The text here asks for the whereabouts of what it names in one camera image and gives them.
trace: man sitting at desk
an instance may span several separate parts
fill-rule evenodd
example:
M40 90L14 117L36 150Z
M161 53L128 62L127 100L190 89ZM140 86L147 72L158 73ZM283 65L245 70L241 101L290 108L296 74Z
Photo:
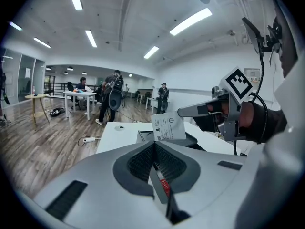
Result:
M82 90L82 91L86 91L85 90L85 87L86 87L86 78L85 77L82 77L81 80L80 80L80 83L78 83L75 87L75 89L77 90ZM79 105L80 105L80 108L83 109L84 107L84 102L85 102L85 99L83 97L76 97L77 100L79 101Z

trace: white table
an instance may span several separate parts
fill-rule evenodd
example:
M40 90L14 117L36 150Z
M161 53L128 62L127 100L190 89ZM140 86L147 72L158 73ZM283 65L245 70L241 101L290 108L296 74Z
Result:
M142 102L142 97L144 97L143 94L138 94L137 102L139 101L139 96L140 96L140 103Z
M123 126L123 131L115 130L115 127ZM198 127L189 122L184 123L185 131L197 138L200 145L207 152L234 155L233 145L221 140L208 132L202 132ZM151 123L120 123L108 122L102 134L96 153L110 151L119 147L135 144L138 131L152 131Z
M77 93L77 92L70 92L70 91L65 91L63 92L63 94L65 95L65 108L66 108L66 116L67 118L69 118L68 115L68 96L75 96L74 101L73 101L73 111L74 113L75 111L75 102L76 102L76 97L83 97L83 98L87 98L87 119L90 120L90 97L92 96L92 110L95 110L95 95L96 93L90 93L90 92L82 92L82 93Z
M158 100L156 100L156 99L153 99L153 98L151 98L151 97L148 97L148 98L146 99L146 107L145 107L145 109L147 109L148 100L150 100L150 101L155 101L155 102L158 101Z

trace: person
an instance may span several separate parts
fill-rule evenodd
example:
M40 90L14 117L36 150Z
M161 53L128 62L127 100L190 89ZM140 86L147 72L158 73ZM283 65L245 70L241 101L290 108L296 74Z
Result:
M284 8L285 15L287 15L290 14L288 9L286 9L284 5L280 8L279 0L274 0L274 5L277 23L282 28L282 53L280 54L280 61L282 63L281 66L285 78L298 59L295 43L297 42L299 45L302 45L304 41L300 42L302 40L300 37L295 37L295 40L298 41L294 41L292 31L282 10ZM209 111L213 111L211 105L208 105L207 107ZM228 114L228 108L228 103L222 103L222 111L224 114ZM264 128L264 108L253 102L243 102L239 125L239 133L246 136L246 140L258 142ZM268 109L267 126L263 136L263 142L267 142L275 134L284 131L286 125L287 120L282 110L273 111Z
M123 97L126 97L126 96L127 96L128 91L129 91L129 87L128 87L128 84L126 84L126 85L124 86Z
M169 96L169 90L168 88L166 87L166 83L163 83L162 84L162 87L160 87L159 91L158 91L158 95L159 95L159 98L158 98L158 110L157 110L157 115L160 114L160 111L161 111L161 107L162 107L162 102L166 102L167 103L167 100L168 100L168 96Z
M77 90L82 90L82 91L85 92L85 91L86 91L85 88L86 88L86 78L85 78L85 77L82 77L82 78L80 79L80 83L78 83L78 84L75 86L75 89L77 89ZM77 96L76 98L77 98L77 100L79 101L80 108L83 109L83 108L84 108L84 102L85 102L84 97L79 97L79 96Z
M99 125L103 125L103 119L105 117L107 108L109 107L109 95L117 80L122 81L122 86L124 85L124 81L119 70L116 70L112 75L107 76L102 84L102 107L99 118L95 120L95 122ZM110 109L110 122L114 121L115 112L115 110Z
M0 64L0 122L5 122L2 106L1 106L1 97L2 97L2 90L4 88L4 80L3 80L3 69L2 69L2 63Z

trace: white sneaker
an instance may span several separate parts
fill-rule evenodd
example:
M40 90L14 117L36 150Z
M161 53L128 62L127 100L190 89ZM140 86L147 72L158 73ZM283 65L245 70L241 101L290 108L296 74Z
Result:
M99 125L103 125L103 122L99 122L99 119L95 119L95 122Z

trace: red object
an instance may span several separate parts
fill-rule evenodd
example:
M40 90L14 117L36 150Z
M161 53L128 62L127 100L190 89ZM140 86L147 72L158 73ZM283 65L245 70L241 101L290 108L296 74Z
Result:
M170 186L168 185L168 183L165 181L165 179L160 180L163 186L163 189L166 193L166 195L169 197L170 196Z

